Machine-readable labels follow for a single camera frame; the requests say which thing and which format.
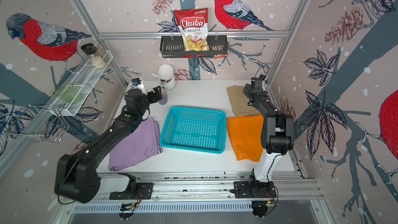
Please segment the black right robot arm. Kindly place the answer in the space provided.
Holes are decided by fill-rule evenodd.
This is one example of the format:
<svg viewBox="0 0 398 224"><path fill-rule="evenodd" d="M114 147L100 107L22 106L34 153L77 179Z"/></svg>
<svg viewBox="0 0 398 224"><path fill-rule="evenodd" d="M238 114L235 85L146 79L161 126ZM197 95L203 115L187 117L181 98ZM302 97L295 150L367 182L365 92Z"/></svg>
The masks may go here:
<svg viewBox="0 0 398 224"><path fill-rule="evenodd" d="M264 76L253 77L243 89L248 105L257 109L264 119L260 135L263 152L249 180L249 189L262 191L273 186L272 176L278 162L294 147L294 118L272 104L263 82Z"/></svg>

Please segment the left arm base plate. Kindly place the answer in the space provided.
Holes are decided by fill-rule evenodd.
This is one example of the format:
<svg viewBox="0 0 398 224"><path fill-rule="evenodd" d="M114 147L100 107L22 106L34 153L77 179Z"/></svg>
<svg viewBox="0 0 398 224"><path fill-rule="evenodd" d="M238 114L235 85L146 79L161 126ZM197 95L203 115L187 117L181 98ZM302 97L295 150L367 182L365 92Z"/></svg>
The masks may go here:
<svg viewBox="0 0 398 224"><path fill-rule="evenodd" d="M112 192L110 200L149 200L154 183L133 183L123 192Z"/></svg>

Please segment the beige pants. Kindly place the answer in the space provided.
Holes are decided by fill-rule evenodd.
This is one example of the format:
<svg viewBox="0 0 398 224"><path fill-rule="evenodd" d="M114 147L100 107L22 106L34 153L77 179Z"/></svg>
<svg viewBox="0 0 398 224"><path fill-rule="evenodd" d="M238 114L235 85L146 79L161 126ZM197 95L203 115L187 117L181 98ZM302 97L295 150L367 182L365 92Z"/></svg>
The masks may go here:
<svg viewBox="0 0 398 224"><path fill-rule="evenodd" d="M260 112L252 106L249 106L247 97L243 94L244 86L231 86L227 88L232 112L235 116L256 116Z"/></svg>

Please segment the orange pants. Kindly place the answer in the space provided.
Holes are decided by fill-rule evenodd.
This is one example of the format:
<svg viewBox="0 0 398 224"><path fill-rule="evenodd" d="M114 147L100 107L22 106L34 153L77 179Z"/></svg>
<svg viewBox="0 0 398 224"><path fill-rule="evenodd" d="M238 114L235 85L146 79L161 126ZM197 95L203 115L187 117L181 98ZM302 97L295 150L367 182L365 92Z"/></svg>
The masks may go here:
<svg viewBox="0 0 398 224"><path fill-rule="evenodd" d="M238 161L260 161L263 153L261 145L263 121L262 115L227 118L228 135Z"/></svg>

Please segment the teal plastic basket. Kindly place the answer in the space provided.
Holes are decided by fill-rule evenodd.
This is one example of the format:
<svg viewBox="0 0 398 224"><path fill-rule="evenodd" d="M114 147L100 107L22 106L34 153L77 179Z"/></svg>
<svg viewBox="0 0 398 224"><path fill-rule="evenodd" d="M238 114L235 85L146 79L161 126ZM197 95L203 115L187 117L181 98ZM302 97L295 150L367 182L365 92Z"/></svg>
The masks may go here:
<svg viewBox="0 0 398 224"><path fill-rule="evenodd" d="M227 117L222 111L174 106L160 138L162 147L221 154L227 139Z"/></svg>

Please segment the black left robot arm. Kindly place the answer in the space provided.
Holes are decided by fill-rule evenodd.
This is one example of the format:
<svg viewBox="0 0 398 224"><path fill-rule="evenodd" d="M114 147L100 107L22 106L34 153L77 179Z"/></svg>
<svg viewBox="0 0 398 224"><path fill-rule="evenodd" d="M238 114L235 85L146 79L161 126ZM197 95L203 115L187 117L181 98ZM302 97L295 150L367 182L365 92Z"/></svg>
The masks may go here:
<svg viewBox="0 0 398 224"><path fill-rule="evenodd" d="M73 155L63 155L57 165L55 194L80 203L88 203L97 195L101 179L96 169L111 150L133 133L143 122L150 104L162 99L161 87L146 94L130 89L125 95L126 105L113 124L85 149Z"/></svg>

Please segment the purple pants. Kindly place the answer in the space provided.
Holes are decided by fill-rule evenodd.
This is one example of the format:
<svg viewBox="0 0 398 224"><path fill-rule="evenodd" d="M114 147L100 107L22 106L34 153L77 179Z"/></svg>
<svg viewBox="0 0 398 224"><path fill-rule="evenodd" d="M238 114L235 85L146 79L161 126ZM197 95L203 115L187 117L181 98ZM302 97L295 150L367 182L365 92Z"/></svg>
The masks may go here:
<svg viewBox="0 0 398 224"><path fill-rule="evenodd" d="M110 152L108 169L118 172L161 154L163 148L160 145L160 136L160 127L156 120L150 117L143 121Z"/></svg>

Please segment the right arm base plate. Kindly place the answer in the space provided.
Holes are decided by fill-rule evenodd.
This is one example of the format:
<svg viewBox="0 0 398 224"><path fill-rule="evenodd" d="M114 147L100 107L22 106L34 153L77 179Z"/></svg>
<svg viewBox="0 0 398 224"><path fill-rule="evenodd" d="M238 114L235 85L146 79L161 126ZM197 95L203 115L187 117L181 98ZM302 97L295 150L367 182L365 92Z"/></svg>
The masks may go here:
<svg viewBox="0 0 398 224"><path fill-rule="evenodd" d="M237 199L270 198L275 199L277 192L273 182L235 181L234 188L230 190Z"/></svg>

